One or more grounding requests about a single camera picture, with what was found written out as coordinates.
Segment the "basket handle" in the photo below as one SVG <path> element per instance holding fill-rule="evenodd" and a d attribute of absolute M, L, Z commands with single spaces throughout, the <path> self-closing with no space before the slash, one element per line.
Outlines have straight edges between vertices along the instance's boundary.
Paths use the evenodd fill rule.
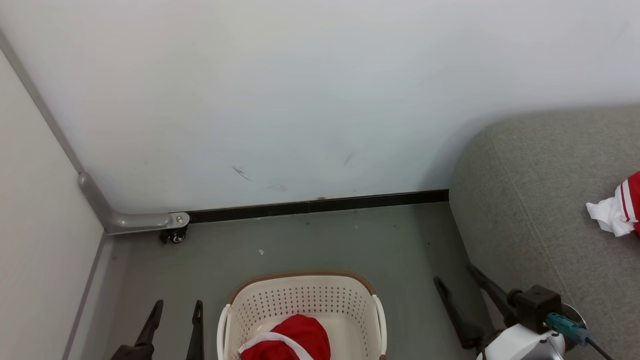
<path fill-rule="evenodd" d="M 385 318 L 385 310 L 382 308 L 382 303 L 378 296 L 372 296 L 376 303 L 376 310 L 378 310 L 378 322 L 380 323 L 380 358 L 386 357 L 387 353 L 387 319 Z"/>
<path fill-rule="evenodd" d="M 218 333 L 216 335 L 217 339 L 217 348 L 218 348 L 218 360 L 225 360 L 225 325 L 227 323 L 227 316 L 229 313 L 229 307 L 231 304 L 227 304 L 224 309 L 222 309 L 222 314 L 220 314 L 220 320 L 218 320 Z"/>

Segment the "red and white fabric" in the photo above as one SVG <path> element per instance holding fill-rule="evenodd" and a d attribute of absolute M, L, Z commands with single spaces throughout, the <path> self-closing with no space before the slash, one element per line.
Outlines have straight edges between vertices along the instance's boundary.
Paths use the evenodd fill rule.
<path fill-rule="evenodd" d="M 238 349 L 242 360 L 329 360 L 324 327 L 314 318 L 293 315 Z"/>
<path fill-rule="evenodd" d="M 587 203 L 587 211 L 600 228 L 616 237 L 640 229 L 636 214 L 640 216 L 640 171 L 620 184 L 610 197 L 598 204 Z"/>

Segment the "laundry basket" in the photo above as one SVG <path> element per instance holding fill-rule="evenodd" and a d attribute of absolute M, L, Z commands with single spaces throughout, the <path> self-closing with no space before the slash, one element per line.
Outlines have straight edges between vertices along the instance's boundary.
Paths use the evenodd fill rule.
<path fill-rule="evenodd" d="M 218 360 L 240 360 L 238 349 L 286 318 L 317 319 L 332 360 L 383 360 L 387 323 L 382 303 L 363 278 L 345 272 L 291 272 L 244 283 L 218 322 Z"/>

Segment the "gray sofa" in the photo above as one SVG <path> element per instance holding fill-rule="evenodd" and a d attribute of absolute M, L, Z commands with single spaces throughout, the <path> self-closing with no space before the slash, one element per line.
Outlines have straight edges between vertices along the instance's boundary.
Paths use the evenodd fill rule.
<path fill-rule="evenodd" d="M 471 262 L 507 291 L 559 292 L 616 360 L 640 359 L 640 239 L 602 231 L 585 203 L 638 170 L 640 107 L 557 111 L 485 129 L 449 193 Z M 576 348 L 566 359 L 602 357 Z"/>

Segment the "red garment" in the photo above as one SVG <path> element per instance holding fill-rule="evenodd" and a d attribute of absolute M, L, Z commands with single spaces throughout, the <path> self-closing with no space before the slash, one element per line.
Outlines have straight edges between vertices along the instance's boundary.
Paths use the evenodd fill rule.
<path fill-rule="evenodd" d="M 640 171 L 629 176 L 620 184 L 620 195 L 622 198 L 622 210 L 627 217 L 627 221 L 638 223 L 636 214 L 640 214 Z"/>
<path fill-rule="evenodd" d="M 329 360 L 331 347 L 324 327 L 304 315 L 294 315 L 259 334 L 238 352 L 243 360 Z"/>

